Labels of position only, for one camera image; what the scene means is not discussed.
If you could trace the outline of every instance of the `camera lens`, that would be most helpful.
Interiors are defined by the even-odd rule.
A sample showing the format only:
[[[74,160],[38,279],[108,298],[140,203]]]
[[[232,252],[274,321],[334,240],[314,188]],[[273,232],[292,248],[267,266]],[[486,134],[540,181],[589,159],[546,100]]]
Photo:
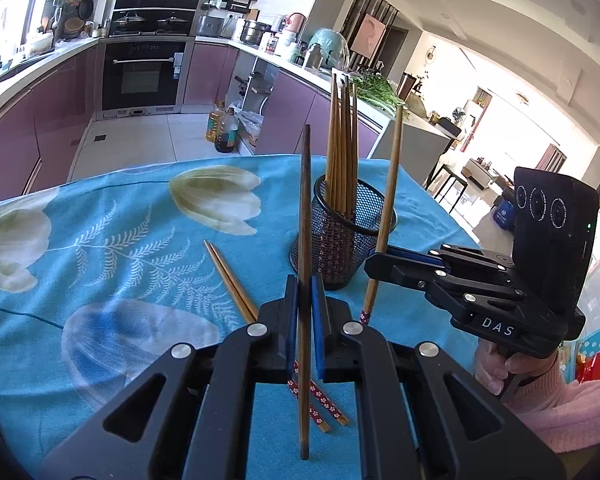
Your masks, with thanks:
[[[551,222],[556,229],[561,229],[564,227],[566,221],[567,209],[564,206],[564,202],[561,198],[556,198],[551,204]]]
[[[546,213],[546,198],[544,192],[537,187],[531,192],[530,197],[531,216],[538,221],[544,219]]]
[[[526,207],[526,189],[523,186],[518,186],[518,189],[516,190],[516,201],[518,202],[518,207],[520,209]]]

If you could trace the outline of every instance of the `chopstick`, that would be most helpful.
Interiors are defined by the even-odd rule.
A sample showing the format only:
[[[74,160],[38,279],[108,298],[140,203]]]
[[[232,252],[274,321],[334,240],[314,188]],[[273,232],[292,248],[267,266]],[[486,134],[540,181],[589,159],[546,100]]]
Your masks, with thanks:
[[[336,157],[336,132],[340,129],[338,117],[338,77],[331,75],[331,115],[329,120],[329,137],[327,140],[327,171],[325,175],[326,193],[325,199],[329,207],[334,208],[334,197],[336,196],[334,186],[335,179],[335,157]]]
[[[344,76],[342,83],[338,84],[335,73],[331,77],[325,182],[326,203],[351,221],[358,192],[358,96],[355,83]]]
[[[258,308],[253,303],[251,298],[247,295],[240,282],[234,276],[229,265],[222,257],[222,254],[220,253],[220,251],[218,251],[218,248],[216,248],[215,245],[213,245],[211,242],[207,242],[206,240],[205,247],[209,253],[209,256],[211,257],[211,260],[216,266],[218,274],[220,274],[224,285],[229,291],[229,295],[232,297],[232,300],[234,300],[236,307],[242,314],[242,317],[247,323],[255,323],[258,319]],[[320,403],[329,410],[331,416],[333,416],[333,418],[335,418],[340,424],[346,426],[349,423],[349,419],[336,407],[333,401],[331,401],[329,397],[327,397],[327,395],[325,395],[317,386],[317,384],[315,384],[313,381],[311,381],[310,383],[310,391],[314,395],[314,397],[318,399]],[[330,429],[331,428],[329,427],[329,425],[325,421],[323,421],[322,425],[320,426],[320,430],[326,433]]]
[[[351,211],[349,205],[351,203],[351,194],[353,192],[351,176],[353,174],[353,160],[351,160],[351,100],[349,94],[349,78],[345,76],[342,84],[342,136],[343,136],[343,180],[345,183],[345,191],[342,194],[342,214],[347,220],[351,220]]]
[[[398,184],[398,168],[400,163],[400,148],[402,146],[402,112],[404,108],[398,105],[395,110],[395,131],[394,144],[391,150],[391,162],[389,164],[389,175],[386,181],[386,191],[384,192],[384,205],[382,206],[382,216],[380,219],[380,229],[378,231],[378,241],[376,243],[376,252],[385,253],[389,241],[389,230],[391,220],[394,216],[395,189]],[[376,302],[378,294],[378,281],[369,280],[366,286],[365,301],[360,313],[360,323],[368,324],[371,319],[371,313]]]
[[[351,220],[354,220],[354,213],[356,210],[356,203],[358,202],[358,87],[355,83],[351,84],[351,94],[353,97],[352,105],[352,118],[351,118],[351,185],[353,193],[351,194],[351,202],[349,203],[349,210],[351,214]]]
[[[298,386],[298,383],[296,383],[293,379],[289,379],[286,382],[286,385],[291,390],[291,393],[294,394],[294,397],[300,400],[298,397],[300,386]],[[320,413],[318,413],[318,410],[316,410],[311,403],[309,404],[309,416],[311,417],[312,421],[314,421],[317,424],[318,428],[320,428],[320,431],[322,431],[323,433],[331,431],[329,425],[324,421],[324,419],[320,416]]]
[[[304,125],[298,229],[298,418],[300,459],[309,459],[309,382],[311,381],[311,127]]]

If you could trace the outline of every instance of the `oven window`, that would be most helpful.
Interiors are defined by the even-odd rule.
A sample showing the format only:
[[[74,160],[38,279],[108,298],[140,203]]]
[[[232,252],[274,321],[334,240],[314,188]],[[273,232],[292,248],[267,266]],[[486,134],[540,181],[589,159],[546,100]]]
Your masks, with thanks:
[[[122,73],[123,94],[145,94],[158,91],[160,62],[126,63]]]

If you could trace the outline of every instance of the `purple cabinet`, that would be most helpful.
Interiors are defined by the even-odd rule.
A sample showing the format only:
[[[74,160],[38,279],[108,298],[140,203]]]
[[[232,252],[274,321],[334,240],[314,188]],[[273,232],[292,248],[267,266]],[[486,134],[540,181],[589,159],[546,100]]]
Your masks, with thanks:
[[[311,154],[327,155],[329,141],[329,122],[331,119],[331,101],[321,94],[316,94],[306,123],[311,126]],[[302,143],[298,142],[296,153],[302,152]]]
[[[33,191],[64,184],[93,114],[95,48],[62,63],[31,91],[42,166]]]
[[[216,94],[216,101],[225,101],[227,92],[229,91],[229,85],[231,79],[234,76],[235,63],[238,60],[238,50],[236,48],[228,48],[226,53],[226,59],[224,60],[224,68],[220,75],[220,82],[218,84],[218,93]]]
[[[21,195],[38,162],[32,104],[28,94],[0,119],[0,200]]]
[[[264,113],[256,155],[295,153],[315,90],[280,72]]]
[[[307,117],[307,124],[311,125],[311,154],[327,155],[327,144],[329,142],[329,122],[331,117],[331,101],[321,94],[315,96],[314,102]],[[367,158],[371,152],[378,134],[371,128],[358,121],[358,157]],[[298,143],[296,153],[300,153],[301,147]]]
[[[365,124],[358,121],[358,157],[367,158],[374,144],[378,140],[378,134]]]
[[[197,44],[189,64],[184,104],[212,105],[224,100],[237,55],[236,49],[224,45]]]

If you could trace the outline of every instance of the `black mesh pencil cup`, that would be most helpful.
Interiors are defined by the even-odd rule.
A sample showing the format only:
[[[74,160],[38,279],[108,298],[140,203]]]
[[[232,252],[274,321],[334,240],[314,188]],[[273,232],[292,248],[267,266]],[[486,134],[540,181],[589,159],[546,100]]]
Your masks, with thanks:
[[[325,201],[325,176],[314,184],[311,204],[312,271],[320,272],[325,290],[338,290],[350,282],[358,267],[376,246],[384,196],[358,180],[356,209],[352,221],[343,218]],[[394,211],[391,231],[397,216]],[[298,236],[289,248],[289,261],[298,272]]]

